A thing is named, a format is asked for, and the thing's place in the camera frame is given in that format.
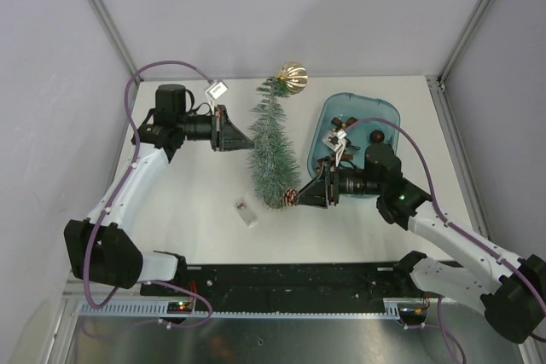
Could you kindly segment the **small frosted christmas tree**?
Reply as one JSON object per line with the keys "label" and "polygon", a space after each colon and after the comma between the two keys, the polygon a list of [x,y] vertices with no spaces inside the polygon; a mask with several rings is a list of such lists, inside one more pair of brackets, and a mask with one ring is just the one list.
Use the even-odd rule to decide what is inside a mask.
{"label": "small frosted christmas tree", "polygon": [[249,153],[253,189],[257,199],[273,209],[288,206],[288,192],[298,187],[299,166],[286,130],[286,113],[280,103],[289,93],[279,78],[269,77],[258,88],[261,97],[252,109],[253,149]]}

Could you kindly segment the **clear plastic packet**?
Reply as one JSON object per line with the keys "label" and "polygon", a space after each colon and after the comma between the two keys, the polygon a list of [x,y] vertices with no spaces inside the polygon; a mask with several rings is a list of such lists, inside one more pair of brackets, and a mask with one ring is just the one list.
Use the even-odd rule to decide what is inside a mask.
{"label": "clear plastic packet", "polygon": [[238,213],[241,220],[249,227],[256,225],[258,218],[255,212],[251,209],[248,203],[244,200],[238,200],[235,203],[235,210]]}

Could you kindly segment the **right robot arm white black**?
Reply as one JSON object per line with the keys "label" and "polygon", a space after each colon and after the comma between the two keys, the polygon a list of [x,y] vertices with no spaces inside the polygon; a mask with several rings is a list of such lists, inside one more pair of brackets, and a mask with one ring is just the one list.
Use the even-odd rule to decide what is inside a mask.
{"label": "right robot arm white black", "polygon": [[521,257],[483,236],[458,228],[439,210],[430,193],[407,180],[402,164],[385,143],[373,143],[364,154],[362,169],[340,169],[331,159],[296,194],[294,205],[327,208],[342,194],[368,194],[389,224],[436,245],[458,265],[453,268],[418,251],[397,264],[395,290],[413,297],[422,290],[451,298],[482,314],[502,337],[524,343],[545,318],[545,261]]}

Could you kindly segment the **blue plastic tub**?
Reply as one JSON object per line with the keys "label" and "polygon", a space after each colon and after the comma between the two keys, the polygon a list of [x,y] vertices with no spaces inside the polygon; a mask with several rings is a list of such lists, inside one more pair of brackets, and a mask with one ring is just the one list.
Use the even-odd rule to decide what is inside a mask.
{"label": "blue plastic tub", "polygon": [[[317,120],[314,136],[311,139],[310,151],[308,153],[306,168],[309,176],[314,177],[317,173],[317,161],[332,153],[323,142],[322,138],[335,125],[333,120],[337,118],[347,124],[350,118],[359,120],[361,118],[382,118],[396,125],[400,125],[400,113],[393,104],[382,99],[373,99],[366,96],[352,93],[338,93],[331,95],[323,104]],[[345,168],[355,165],[357,168],[364,167],[364,152],[371,144],[370,134],[380,130],[385,135],[385,143],[390,145],[394,152],[398,149],[398,131],[388,124],[382,122],[369,122],[361,124],[350,130],[347,139],[357,148],[349,147],[347,152],[353,155],[351,163],[341,162]]]}

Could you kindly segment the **frosted pine cone ornament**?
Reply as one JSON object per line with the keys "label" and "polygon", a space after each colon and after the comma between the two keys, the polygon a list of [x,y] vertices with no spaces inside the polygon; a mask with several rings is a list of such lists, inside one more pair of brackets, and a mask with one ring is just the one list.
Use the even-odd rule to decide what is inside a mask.
{"label": "frosted pine cone ornament", "polygon": [[282,202],[286,207],[296,206],[298,198],[298,190],[289,188],[283,194]]}

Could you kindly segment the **large silver ribbed bauble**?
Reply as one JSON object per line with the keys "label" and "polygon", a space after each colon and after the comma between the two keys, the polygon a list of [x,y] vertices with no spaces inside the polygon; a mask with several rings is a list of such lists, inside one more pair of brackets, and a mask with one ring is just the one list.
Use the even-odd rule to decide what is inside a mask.
{"label": "large silver ribbed bauble", "polygon": [[298,62],[289,61],[284,63],[277,72],[276,77],[282,87],[291,95],[303,91],[308,84],[308,73],[306,68]]}

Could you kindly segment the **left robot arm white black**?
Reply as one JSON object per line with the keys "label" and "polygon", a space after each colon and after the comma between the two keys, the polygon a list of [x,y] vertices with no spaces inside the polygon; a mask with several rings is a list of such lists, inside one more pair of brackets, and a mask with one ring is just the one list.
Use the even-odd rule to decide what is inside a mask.
{"label": "left robot arm white black", "polygon": [[181,84],[162,84],[155,91],[154,107],[134,129],[122,173],[85,219],[71,220],[64,229],[73,274],[86,285],[129,289],[158,280],[172,296],[187,289],[189,276],[178,268],[181,258],[166,251],[140,250],[131,230],[146,194],[185,142],[206,141],[215,152],[253,147],[230,121],[226,106],[216,103],[227,89],[221,80],[208,86],[204,114]]}

